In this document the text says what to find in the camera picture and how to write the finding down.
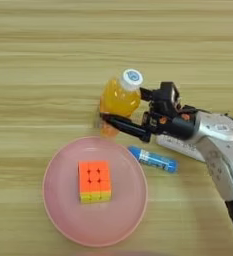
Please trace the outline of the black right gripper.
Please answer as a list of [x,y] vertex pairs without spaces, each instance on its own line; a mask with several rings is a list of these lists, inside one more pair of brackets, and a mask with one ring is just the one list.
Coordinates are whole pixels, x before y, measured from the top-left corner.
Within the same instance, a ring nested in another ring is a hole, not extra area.
[[[140,88],[140,95],[142,100],[154,100],[157,91]],[[101,118],[117,130],[137,137],[146,143],[150,141],[151,133],[154,135],[166,134],[182,140],[190,139],[194,134],[194,122],[185,121],[180,116],[170,118],[145,112],[141,124],[136,124],[129,118],[109,113],[102,113]]]

